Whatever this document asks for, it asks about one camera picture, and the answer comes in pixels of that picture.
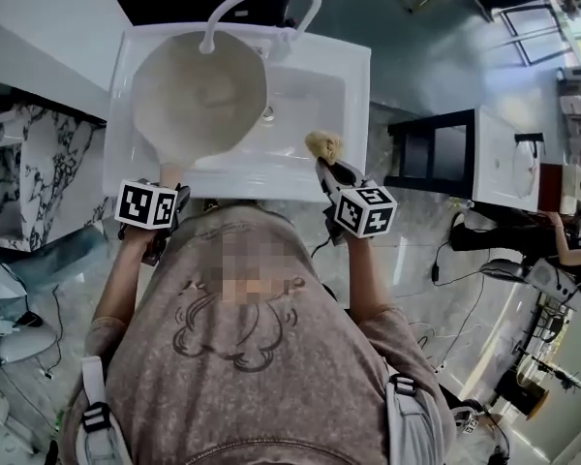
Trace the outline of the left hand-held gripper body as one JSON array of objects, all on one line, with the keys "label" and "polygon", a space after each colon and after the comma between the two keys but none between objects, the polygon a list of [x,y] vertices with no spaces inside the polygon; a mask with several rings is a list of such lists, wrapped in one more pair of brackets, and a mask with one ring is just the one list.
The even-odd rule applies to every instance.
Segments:
[{"label": "left hand-held gripper body", "polygon": [[170,189],[146,179],[124,179],[114,213],[114,219],[120,224],[118,239],[124,239],[128,227],[154,232],[142,262],[156,265],[166,250],[168,239],[179,227],[179,213],[190,196],[188,185],[178,184]]}]

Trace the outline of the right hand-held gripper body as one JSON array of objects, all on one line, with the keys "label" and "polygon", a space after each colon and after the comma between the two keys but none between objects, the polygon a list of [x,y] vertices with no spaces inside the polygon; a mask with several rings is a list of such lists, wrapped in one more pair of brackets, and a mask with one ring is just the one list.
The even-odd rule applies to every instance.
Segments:
[{"label": "right hand-held gripper body", "polygon": [[369,180],[360,186],[337,188],[328,197],[331,205],[323,214],[335,246],[346,235],[372,238],[389,233],[398,203],[384,186]]}]

